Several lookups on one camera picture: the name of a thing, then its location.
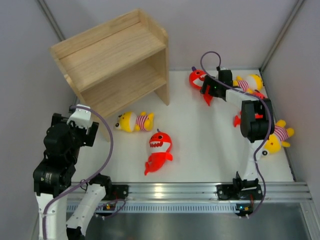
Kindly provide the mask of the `yellow striped plush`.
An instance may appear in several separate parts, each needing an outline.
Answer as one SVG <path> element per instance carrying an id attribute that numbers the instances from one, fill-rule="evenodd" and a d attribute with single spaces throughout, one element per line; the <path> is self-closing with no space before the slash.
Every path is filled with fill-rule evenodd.
<path id="1" fill-rule="evenodd" d="M 133 111 L 127 111 L 118 116 L 114 128 L 126 133 L 150 132 L 154 126 L 154 117 L 154 113 L 143 111 L 137 115 Z"/>
<path id="2" fill-rule="evenodd" d="M 264 87 L 262 78 L 257 74 L 249 74 L 246 77 L 236 76 L 232 85 L 250 94 L 255 91 L 260 91 Z"/>

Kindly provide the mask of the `yellow striped plush edge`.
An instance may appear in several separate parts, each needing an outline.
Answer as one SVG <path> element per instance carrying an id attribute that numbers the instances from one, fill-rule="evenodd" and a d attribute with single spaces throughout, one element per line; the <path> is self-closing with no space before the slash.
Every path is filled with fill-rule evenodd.
<path id="1" fill-rule="evenodd" d="M 274 125 L 274 132 L 269 135 L 266 141 L 262 155 L 268 156 L 278 153 L 282 148 L 289 148 L 291 144 L 287 141 L 295 134 L 292 127 L 286 128 L 286 121 L 280 119 Z"/>

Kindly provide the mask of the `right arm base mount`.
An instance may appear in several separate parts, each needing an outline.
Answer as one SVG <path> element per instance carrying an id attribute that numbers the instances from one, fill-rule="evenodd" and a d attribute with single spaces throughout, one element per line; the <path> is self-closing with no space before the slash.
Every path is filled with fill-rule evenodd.
<path id="1" fill-rule="evenodd" d="M 259 179 L 242 179 L 236 172 L 232 183 L 222 183 L 216 186 L 216 193 L 219 200 L 262 200 L 263 192 Z"/>

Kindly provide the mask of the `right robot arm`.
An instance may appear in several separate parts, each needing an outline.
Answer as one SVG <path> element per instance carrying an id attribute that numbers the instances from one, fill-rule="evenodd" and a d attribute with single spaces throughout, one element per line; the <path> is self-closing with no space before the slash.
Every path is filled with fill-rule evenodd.
<path id="1" fill-rule="evenodd" d="M 240 132 L 249 145 L 245 170 L 240 176 L 249 180 L 260 178 L 265 185 L 259 160 L 268 137 L 274 132 L 275 124 L 271 100 L 258 96 L 263 87 L 263 80 L 257 74 L 233 79 L 230 69 L 218 67 L 217 76 L 205 72 L 200 92 L 238 107 L 241 112 Z"/>

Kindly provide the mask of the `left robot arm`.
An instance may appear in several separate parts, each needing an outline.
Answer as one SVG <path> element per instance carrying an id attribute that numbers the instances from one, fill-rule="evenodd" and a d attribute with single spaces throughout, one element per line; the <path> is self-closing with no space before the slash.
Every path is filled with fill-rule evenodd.
<path id="1" fill-rule="evenodd" d="M 55 113 L 44 138 L 43 160 L 33 172 L 38 204 L 40 240 L 83 240 L 89 222 L 101 200 L 113 194 L 110 177 L 96 173 L 70 218 L 66 217 L 67 195 L 76 171 L 79 150 L 91 147 L 99 124 L 91 112 L 78 109 L 70 117 Z"/>

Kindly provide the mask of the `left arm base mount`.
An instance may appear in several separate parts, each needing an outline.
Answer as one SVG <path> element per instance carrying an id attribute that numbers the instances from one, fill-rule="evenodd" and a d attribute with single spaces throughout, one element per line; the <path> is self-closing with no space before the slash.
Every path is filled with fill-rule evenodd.
<path id="1" fill-rule="evenodd" d="M 112 184 L 106 187 L 106 194 L 103 201 L 112 201 L 117 199 L 126 199 L 129 195 L 129 186 L 127 184 Z"/>

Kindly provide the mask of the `red shark plush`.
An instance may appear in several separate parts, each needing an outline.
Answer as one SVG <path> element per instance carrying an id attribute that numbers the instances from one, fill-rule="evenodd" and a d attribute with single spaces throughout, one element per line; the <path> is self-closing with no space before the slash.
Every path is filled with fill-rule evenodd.
<path id="1" fill-rule="evenodd" d="M 192 88 L 200 91 L 203 86 L 205 77 L 206 77 L 206 73 L 203 70 L 197 69 L 195 66 L 192 66 L 188 81 Z M 205 93 L 203 93 L 202 95 L 203 95 L 204 101 L 210 107 L 213 97 L 209 95 L 209 90 L 210 90 L 210 86 L 208 85 L 205 90 Z"/>
<path id="2" fill-rule="evenodd" d="M 145 162 L 144 175 L 160 170 L 166 161 L 173 161 L 171 153 L 173 143 L 171 137 L 159 129 L 151 136 L 148 142 L 150 155 Z"/>
<path id="3" fill-rule="evenodd" d="M 260 99 L 266 99 L 266 96 L 259 92 L 258 90 L 256 90 L 255 92 L 252 93 L 254 96 L 257 96 L 258 98 Z M 238 114 L 233 118 L 233 126 L 236 128 L 237 126 L 239 126 L 241 124 L 241 115 L 242 115 L 242 112 L 239 111 Z M 255 114 L 255 118 L 256 119 L 262 119 L 263 118 L 263 115 L 262 114 L 258 114 L 256 113 Z"/>

